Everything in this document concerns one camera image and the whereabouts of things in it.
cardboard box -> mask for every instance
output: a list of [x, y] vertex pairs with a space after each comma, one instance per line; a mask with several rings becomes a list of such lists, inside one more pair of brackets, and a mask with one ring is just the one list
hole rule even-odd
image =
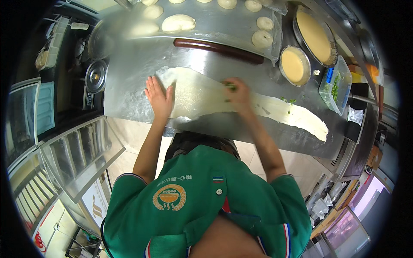
[[380, 161], [382, 160], [383, 152], [379, 150], [379, 147], [373, 145], [370, 156], [367, 160], [367, 165], [374, 170], [379, 168]]

batter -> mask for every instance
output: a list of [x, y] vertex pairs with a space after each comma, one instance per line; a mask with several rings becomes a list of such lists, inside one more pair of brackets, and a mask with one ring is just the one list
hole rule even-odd
[[305, 12], [297, 13], [297, 23], [301, 34], [313, 54], [322, 63], [330, 57], [330, 42], [324, 29], [316, 19]]
[[297, 83], [304, 75], [304, 66], [298, 55], [291, 50], [284, 50], [281, 56], [281, 64], [287, 78]]

tile floor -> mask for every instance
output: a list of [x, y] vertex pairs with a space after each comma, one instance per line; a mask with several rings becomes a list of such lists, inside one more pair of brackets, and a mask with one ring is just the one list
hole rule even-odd
[[[108, 117], [108, 121], [126, 148], [126, 151], [108, 168], [110, 181], [113, 183], [119, 175], [132, 172], [136, 157], [151, 125], [112, 117]], [[162, 137], [155, 178], [158, 177], [164, 165], [164, 158], [171, 140], [172, 137]], [[247, 164], [252, 173], [266, 180], [255, 145], [239, 141], [235, 141], [235, 145], [241, 160]], [[294, 175], [303, 196], [307, 196], [312, 191], [322, 173], [327, 173], [327, 175], [329, 173], [323, 165], [309, 155], [284, 150], [280, 152], [287, 173]]]

person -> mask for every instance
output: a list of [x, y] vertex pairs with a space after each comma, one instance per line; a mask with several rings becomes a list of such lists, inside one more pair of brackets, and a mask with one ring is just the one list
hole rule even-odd
[[311, 224], [280, 151], [250, 107], [238, 78], [223, 87], [256, 145], [267, 182], [239, 160], [233, 141], [183, 132], [155, 179], [173, 89], [149, 77], [154, 120], [132, 173], [115, 181], [101, 235], [111, 257], [299, 257]]

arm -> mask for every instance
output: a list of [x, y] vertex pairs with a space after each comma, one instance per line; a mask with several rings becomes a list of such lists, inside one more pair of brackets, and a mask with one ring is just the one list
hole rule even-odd
[[148, 77], [145, 94], [152, 105], [154, 121], [133, 166], [133, 173], [142, 177], [147, 184], [155, 179], [162, 133], [172, 111], [172, 93], [173, 89], [169, 86], [165, 97], [156, 77]]
[[238, 78], [228, 78], [225, 82], [233, 83], [237, 88], [235, 91], [226, 88], [225, 93], [234, 105], [235, 110], [237, 110], [238, 114], [247, 125], [267, 176], [267, 182], [271, 183], [281, 174], [286, 174], [281, 153], [273, 139], [267, 131], [265, 131], [263, 125], [258, 121], [254, 111], [251, 109], [249, 89], [245, 83]]

